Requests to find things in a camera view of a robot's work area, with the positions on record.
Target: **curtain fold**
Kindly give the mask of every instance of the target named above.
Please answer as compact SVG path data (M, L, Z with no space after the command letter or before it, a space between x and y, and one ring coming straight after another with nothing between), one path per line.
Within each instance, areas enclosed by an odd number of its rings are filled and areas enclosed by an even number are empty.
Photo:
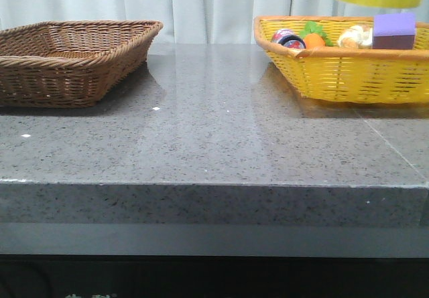
M429 0L410 9L429 21ZM397 12L335 0L0 0L0 29L45 20L156 19L157 42L254 43L257 15L368 15Z

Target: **speckled stone surface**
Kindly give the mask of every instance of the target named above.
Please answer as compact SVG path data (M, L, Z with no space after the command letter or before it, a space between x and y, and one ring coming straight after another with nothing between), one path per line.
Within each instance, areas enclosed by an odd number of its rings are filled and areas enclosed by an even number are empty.
M0 222L426 225L427 136L429 106L300 98L257 46L153 45L95 107L0 107Z

